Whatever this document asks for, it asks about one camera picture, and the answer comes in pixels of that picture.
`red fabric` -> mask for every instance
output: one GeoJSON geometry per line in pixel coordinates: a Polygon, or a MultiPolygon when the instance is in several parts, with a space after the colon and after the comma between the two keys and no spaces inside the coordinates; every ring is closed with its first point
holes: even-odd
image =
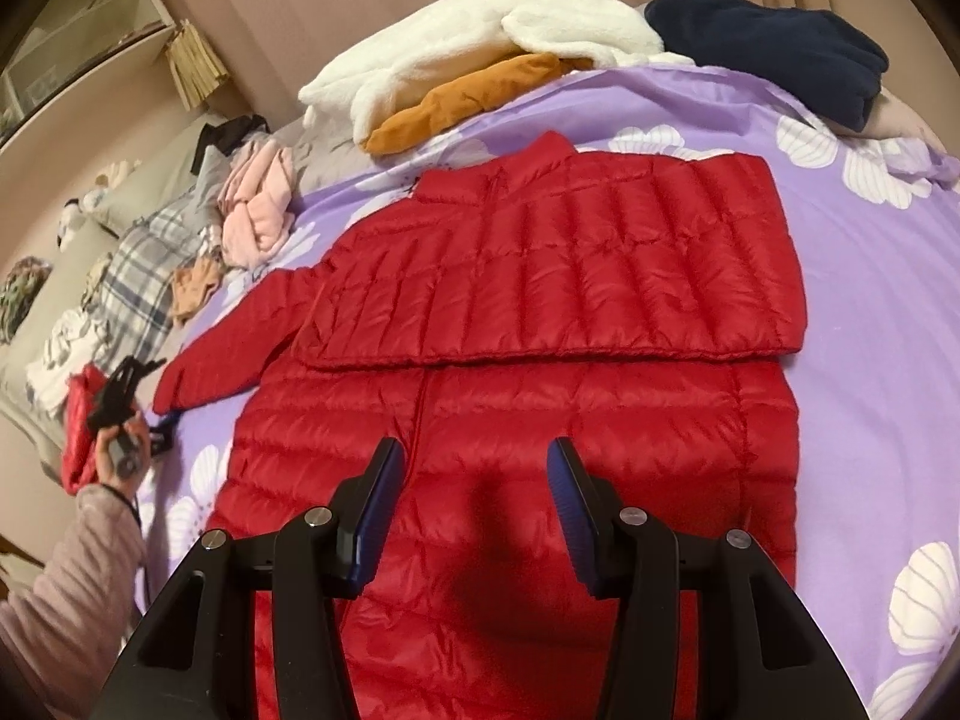
{"type": "MultiPolygon", "coordinates": [[[[403,443],[378,575],[343,609],[363,717],[589,718],[616,608],[573,575],[547,445],[572,437],[590,472],[674,528],[749,523],[792,579],[797,407],[776,356],[803,330],[764,162],[578,154],[548,133],[427,172],[314,269],[265,279],[171,363],[155,410],[259,381],[209,524],[235,536],[328,501],[380,437],[403,443]]],[[[260,598],[264,720],[269,611],[260,598]]]]}
{"type": "Polygon", "coordinates": [[[97,481],[96,437],[86,427],[93,410],[93,397],[107,384],[101,370],[88,362],[70,377],[67,385],[64,425],[66,444],[61,456],[61,483],[70,495],[97,481]]]}

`pink sleeve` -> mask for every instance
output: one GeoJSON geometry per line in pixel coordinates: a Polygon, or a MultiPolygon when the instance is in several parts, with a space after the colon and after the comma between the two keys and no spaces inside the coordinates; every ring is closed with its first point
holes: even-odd
{"type": "Polygon", "coordinates": [[[144,552],[130,509],[90,485],[34,588],[0,604],[0,641],[51,709],[89,715],[120,652],[144,552]]]}
{"type": "Polygon", "coordinates": [[[165,368],[154,413],[195,409],[249,389],[289,346],[317,296],[323,264],[273,271],[165,368]]]}

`white towel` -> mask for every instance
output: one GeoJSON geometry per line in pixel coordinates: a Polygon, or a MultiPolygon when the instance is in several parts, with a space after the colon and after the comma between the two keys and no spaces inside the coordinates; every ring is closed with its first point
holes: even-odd
{"type": "Polygon", "coordinates": [[[438,0],[333,59],[299,92],[304,125],[352,123],[363,143],[397,111],[440,84],[481,70],[519,47],[597,68],[647,62],[693,64],[618,0],[438,0]]]}
{"type": "Polygon", "coordinates": [[[38,360],[26,367],[27,399],[51,419],[59,416],[69,379],[107,343],[107,325],[79,309],[64,311],[50,331],[38,360]]]}

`orange garment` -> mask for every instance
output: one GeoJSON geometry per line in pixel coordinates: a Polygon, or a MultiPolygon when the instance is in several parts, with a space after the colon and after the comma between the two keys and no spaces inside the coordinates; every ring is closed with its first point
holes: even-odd
{"type": "Polygon", "coordinates": [[[170,285],[173,291],[170,313],[174,324],[180,326],[197,314],[220,288],[223,276],[223,266],[212,257],[198,257],[193,265],[177,268],[170,285]]]}
{"type": "Polygon", "coordinates": [[[419,105],[393,114],[373,130],[363,150],[374,156],[407,151],[464,119],[496,111],[571,70],[592,68],[592,60],[560,59],[552,53],[525,53],[504,59],[440,85],[419,105]]]}

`hand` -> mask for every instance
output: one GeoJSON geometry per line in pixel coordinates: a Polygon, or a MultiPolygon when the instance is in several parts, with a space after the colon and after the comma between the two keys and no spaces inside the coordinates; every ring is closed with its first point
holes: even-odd
{"type": "Polygon", "coordinates": [[[101,485],[113,488],[128,501],[133,502],[133,499],[136,498],[136,492],[140,489],[140,485],[143,484],[143,480],[147,476],[147,471],[150,470],[150,428],[147,426],[147,421],[143,418],[142,413],[137,412],[132,418],[127,420],[124,424],[124,429],[140,447],[140,470],[129,479],[121,479],[117,476],[107,447],[109,447],[110,442],[120,435],[120,428],[104,428],[97,434],[97,476],[100,479],[101,485]]]}

